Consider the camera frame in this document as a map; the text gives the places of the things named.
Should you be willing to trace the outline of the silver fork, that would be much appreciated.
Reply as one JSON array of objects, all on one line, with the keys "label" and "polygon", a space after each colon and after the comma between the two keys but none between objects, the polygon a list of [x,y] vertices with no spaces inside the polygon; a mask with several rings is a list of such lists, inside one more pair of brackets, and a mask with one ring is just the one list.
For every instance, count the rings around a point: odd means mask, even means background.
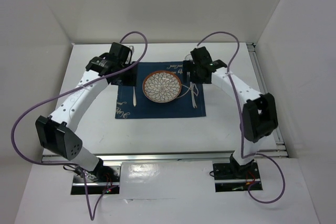
[{"label": "silver fork", "polygon": [[136,95],[136,90],[135,90],[135,86],[133,87],[133,106],[136,107],[137,105],[137,95]]}]

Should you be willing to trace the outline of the blue fish placemat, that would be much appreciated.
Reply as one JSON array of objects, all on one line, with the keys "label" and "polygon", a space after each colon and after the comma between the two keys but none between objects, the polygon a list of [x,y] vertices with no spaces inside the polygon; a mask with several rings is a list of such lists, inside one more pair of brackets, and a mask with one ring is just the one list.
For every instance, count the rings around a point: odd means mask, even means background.
[{"label": "blue fish placemat", "polygon": [[116,103],[116,119],[167,119],[167,118],[197,118],[206,116],[203,85],[197,84],[197,108],[192,106],[190,83],[182,81],[181,93],[177,99],[168,103],[150,101],[142,91],[142,84],[150,73],[166,70],[182,78],[182,62],[141,62],[138,64],[136,85],[136,107],[133,106],[133,87],[119,86]]}]

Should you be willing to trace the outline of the floral ceramic plate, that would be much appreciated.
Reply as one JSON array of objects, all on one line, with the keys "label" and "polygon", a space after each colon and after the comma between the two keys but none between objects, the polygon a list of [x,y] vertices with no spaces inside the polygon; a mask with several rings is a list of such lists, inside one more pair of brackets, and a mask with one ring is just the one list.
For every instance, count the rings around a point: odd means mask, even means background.
[{"label": "floral ceramic plate", "polygon": [[181,93],[182,83],[179,77],[170,71],[159,70],[145,77],[142,84],[144,95],[155,103],[168,103]]}]

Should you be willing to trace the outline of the silver table knife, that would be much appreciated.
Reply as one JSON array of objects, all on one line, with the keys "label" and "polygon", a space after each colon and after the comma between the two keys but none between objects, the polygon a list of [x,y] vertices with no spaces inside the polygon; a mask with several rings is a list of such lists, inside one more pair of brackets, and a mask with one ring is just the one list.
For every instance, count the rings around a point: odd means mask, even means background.
[{"label": "silver table knife", "polygon": [[198,96],[198,88],[196,84],[191,82],[191,98],[192,98],[192,106],[194,109],[197,108],[196,99],[195,99],[197,96]]}]

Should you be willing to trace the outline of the clear drinking glass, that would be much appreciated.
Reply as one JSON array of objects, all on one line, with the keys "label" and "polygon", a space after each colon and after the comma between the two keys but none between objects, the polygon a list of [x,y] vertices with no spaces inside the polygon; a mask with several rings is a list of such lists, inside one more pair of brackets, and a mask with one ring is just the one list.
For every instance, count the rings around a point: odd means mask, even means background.
[{"label": "clear drinking glass", "polygon": [[191,54],[188,54],[188,55],[185,56],[184,60],[185,61],[193,61],[193,58],[192,58]]}]

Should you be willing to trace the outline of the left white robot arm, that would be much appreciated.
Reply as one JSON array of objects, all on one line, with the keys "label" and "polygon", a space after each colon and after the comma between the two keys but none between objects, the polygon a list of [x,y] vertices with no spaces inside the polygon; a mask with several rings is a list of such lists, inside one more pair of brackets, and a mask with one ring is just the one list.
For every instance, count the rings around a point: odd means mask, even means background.
[{"label": "left white robot arm", "polygon": [[93,101],[108,85],[135,84],[135,69],[127,69],[132,64],[133,53],[133,46],[112,43],[109,52],[93,57],[86,65],[77,91],[48,117],[40,116],[35,122],[41,146],[85,169],[85,176],[93,182],[103,177],[103,161],[83,146],[75,131]]}]

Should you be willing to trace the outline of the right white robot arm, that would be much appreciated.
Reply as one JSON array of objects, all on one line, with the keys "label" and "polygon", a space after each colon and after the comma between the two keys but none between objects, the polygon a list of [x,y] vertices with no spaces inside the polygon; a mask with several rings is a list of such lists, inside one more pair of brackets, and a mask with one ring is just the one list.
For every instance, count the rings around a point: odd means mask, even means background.
[{"label": "right white robot arm", "polygon": [[183,79],[193,84],[212,84],[238,106],[241,143],[232,155],[229,172],[235,178],[247,172],[261,144],[278,127],[275,98],[261,93],[234,75],[226,63],[213,60],[206,47],[195,48],[183,61]]}]

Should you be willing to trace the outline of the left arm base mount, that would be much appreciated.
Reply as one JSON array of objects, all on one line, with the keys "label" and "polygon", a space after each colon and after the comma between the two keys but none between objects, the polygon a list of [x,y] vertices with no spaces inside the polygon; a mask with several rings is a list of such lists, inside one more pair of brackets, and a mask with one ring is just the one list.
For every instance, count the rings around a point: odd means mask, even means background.
[{"label": "left arm base mount", "polygon": [[74,165],[64,165],[63,169],[73,173],[72,185],[71,185],[71,195],[84,195],[85,185],[84,177],[87,182],[87,189],[89,195],[99,195],[106,191],[106,194],[119,194],[120,192],[120,175],[121,175],[121,165],[113,164],[110,166],[113,173],[104,174],[101,178],[89,173],[87,170],[81,172],[79,168]]}]

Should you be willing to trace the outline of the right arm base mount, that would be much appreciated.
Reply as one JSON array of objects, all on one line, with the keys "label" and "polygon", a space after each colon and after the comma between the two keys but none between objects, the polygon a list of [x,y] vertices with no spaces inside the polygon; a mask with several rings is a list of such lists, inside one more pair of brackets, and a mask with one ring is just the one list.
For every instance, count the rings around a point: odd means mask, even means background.
[{"label": "right arm base mount", "polygon": [[236,192],[263,190],[259,167],[255,161],[239,166],[231,156],[228,163],[214,163],[209,175],[214,178],[215,191]]}]

